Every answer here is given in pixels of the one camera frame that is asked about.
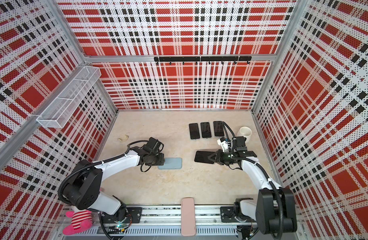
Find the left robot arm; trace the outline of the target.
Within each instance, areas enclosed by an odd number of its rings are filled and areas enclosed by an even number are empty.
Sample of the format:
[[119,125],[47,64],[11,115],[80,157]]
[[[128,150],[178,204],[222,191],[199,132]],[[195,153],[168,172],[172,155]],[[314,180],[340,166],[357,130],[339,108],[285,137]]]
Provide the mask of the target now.
[[165,163],[163,149],[162,142],[149,138],[128,144],[123,154],[112,158],[97,162],[80,161],[61,182],[58,199],[78,210],[94,210],[122,222],[128,216],[127,206],[117,197],[103,193],[102,182],[129,168],[162,166]]

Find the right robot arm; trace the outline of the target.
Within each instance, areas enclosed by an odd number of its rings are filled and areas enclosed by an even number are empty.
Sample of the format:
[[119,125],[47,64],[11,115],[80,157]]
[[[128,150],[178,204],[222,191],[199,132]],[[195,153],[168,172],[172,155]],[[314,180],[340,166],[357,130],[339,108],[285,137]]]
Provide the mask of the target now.
[[291,190],[283,188],[261,166],[258,156],[248,151],[246,139],[236,136],[227,123],[221,122],[225,136],[218,140],[220,149],[208,159],[221,166],[237,165],[246,173],[258,190],[257,199],[240,198],[234,202],[233,213],[228,217],[238,222],[253,220],[259,231],[279,240],[285,233],[297,231],[296,204]]

